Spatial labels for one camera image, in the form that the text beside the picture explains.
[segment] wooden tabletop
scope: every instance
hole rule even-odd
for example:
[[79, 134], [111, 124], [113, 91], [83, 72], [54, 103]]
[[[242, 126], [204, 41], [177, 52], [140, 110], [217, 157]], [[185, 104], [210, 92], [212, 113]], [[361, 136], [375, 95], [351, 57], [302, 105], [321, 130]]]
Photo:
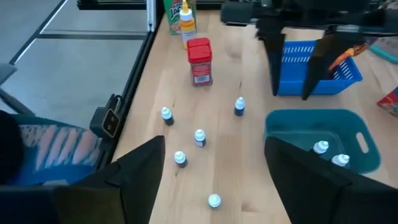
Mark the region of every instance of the wooden tabletop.
[[[376, 106], [398, 85], [398, 68], [365, 52], [355, 61], [364, 80], [336, 96], [274, 97], [263, 45], [255, 28], [226, 27], [220, 12], [198, 12], [198, 33], [213, 49], [214, 84], [191, 84], [187, 53], [180, 36], [169, 35], [163, 19], [124, 126], [117, 159], [156, 135], [166, 138], [163, 178], [151, 224], [290, 223], [277, 194], [263, 153], [264, 121], [280, 108], [346, 108], [367, 123], [382, 154], [379, 170], [368, 176], [398, 186], [398, 119]], [[289, 40], [322, 36], [314, 30], [286, 29]], [[242, 118], [233, 114], [237, 97], [246, 100]], [[160, 117], [163, 106], [172, 109], [175, 124]], [[204, 129], [207, 145], [197, 148], [196, 129]], [[178, 169], [175, 151], [184, 151], [189, 164]], [[212, 211], [210, 194], [217, 193], [222, 207]]]

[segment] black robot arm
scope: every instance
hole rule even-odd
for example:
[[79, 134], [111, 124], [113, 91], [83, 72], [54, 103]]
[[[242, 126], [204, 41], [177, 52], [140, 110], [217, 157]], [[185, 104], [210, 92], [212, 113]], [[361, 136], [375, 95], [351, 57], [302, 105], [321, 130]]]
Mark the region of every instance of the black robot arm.
[[386, 0], [261, 0], [225, 2], [221, 21], [227, 26], [257, 28], [264, 41], [271, 68], [272, 93], [277, 95], [280, 81], [284, 27], [324, 30], [309, 60], [302, 90], [306, 100], [322, 79], [333, 78], [330, 65], [349, 48], [373, 39], [398, 35], [398, 10], [387, 9]]

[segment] teal bin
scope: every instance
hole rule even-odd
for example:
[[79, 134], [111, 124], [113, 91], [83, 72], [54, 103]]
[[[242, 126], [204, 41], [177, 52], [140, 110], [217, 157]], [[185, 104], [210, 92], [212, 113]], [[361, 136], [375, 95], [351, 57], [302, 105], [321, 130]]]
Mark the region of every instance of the teal bin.
[[[362, 149], [357, 139], [361, 133], [367, 144]], [[359, 174], [375, 171], [381, 163], [365, 122], [349, 110], [275, 110], [266, 118], [265, 137], [273, 136], [309, 151], [318, 141], [328, 141], [329, 149], [322, 158], [337, 154], [350, 156], [348, 169]]]

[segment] blue basket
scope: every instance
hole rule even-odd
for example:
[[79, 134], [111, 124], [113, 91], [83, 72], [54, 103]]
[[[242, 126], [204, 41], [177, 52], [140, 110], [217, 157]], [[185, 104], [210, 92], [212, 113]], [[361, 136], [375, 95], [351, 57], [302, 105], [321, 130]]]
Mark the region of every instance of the blue basket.
[[[302, 94], [308, 61], [314, 48], [314, 40], [285, 42], [278, 95]], [[335, 95], [361, 80], [361, 73], [350, 57], [338, 66], [333, 74], [333, 80], [320, 80], [312, 95]]]

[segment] red container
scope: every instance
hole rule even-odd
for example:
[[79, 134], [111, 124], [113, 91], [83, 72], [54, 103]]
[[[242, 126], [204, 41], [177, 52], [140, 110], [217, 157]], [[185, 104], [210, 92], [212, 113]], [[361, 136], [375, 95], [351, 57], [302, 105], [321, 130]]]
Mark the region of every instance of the red container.
[[211, 52], [210, 40], [196, 38], [187, 42], [188, 61], [191, 64], [192, 85], [204, 86], [213, 84], [211, 76]]
[[381, 108], [398, 118], [398, 87], [377, 103]]

